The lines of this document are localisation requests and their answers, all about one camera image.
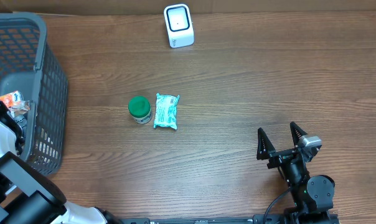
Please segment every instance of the wooden table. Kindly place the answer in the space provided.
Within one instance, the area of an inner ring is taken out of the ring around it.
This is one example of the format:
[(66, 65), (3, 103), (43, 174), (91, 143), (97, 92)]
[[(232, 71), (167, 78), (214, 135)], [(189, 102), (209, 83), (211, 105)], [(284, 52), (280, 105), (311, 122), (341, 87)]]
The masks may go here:
[[(67, 198), (119, 217), (264, 213), (287, 187), (256, 160), (257, 129), (287, 149), (296, 121), (322, 138), (308, 169), (336, 181), (341, 223), (376, 223), (376, 12), (192, 18), (195, 44), (174, 50), (163, 15), (45, 18), (70, 84), (52, 179)], [(177, 131), (131, 119), (156, 93), (181, 96)]]

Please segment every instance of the gray plastic basket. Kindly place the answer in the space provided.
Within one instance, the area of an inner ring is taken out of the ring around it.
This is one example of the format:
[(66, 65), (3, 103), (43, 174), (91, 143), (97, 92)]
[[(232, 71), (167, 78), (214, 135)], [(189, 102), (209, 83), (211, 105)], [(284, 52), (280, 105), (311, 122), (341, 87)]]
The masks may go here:
[(0, 96), (19, 90), (31, 100), (21, 159), (49, 175), (62, 161), (68, 81), (46, 39), (39, 16), (0, 14)]

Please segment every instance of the jar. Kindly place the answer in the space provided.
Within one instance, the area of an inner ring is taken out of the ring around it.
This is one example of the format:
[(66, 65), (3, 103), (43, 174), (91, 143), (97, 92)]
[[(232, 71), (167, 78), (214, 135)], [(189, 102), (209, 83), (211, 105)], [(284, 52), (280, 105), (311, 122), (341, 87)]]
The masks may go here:
[(138, 124), (146, 124), (152, 119), (151, 104), (143, 96), (135, 96), (128, 103), (128, 111)]

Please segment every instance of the small white box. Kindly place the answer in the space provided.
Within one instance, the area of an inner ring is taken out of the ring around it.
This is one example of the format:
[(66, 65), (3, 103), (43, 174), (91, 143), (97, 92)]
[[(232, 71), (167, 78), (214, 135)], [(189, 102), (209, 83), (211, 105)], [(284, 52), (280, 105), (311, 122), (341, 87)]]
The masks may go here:
[(194, 43), (194, 28), (189, 8), (185, 4), (175, 4), (164, 9), (170, 47), (178, 48)]

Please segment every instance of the wet wipes package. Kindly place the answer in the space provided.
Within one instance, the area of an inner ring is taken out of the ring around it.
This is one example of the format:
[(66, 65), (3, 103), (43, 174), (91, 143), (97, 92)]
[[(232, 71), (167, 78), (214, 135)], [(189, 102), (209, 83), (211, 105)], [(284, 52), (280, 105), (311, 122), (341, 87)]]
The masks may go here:
[(156, 113), (153, 122), (153, 128), (157, 126), (163, 128), (173, 128), (177, 130), (177, 104), (180, 95), (177, 97), (171, 95), (156, 94)]

